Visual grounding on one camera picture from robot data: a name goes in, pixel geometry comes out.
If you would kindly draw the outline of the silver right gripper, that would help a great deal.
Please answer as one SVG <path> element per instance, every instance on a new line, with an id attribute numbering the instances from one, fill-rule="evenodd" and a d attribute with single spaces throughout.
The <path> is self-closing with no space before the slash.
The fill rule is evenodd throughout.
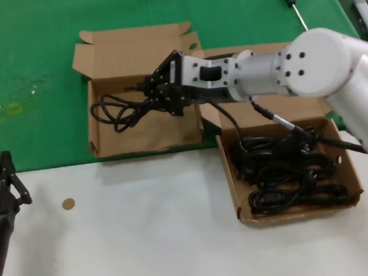
<path id="1" fill-rule="evenodd" d="M 142 114 L 152 110 L 173 114 L 170 102 L 156 88 L 166 83 L 199 89 L 222 89 L 239 84 L 238 63 L 234 57 L 202 59 L 174 50 L 141 82 L 126 86 L 126 91 L 142 91 Z"/>

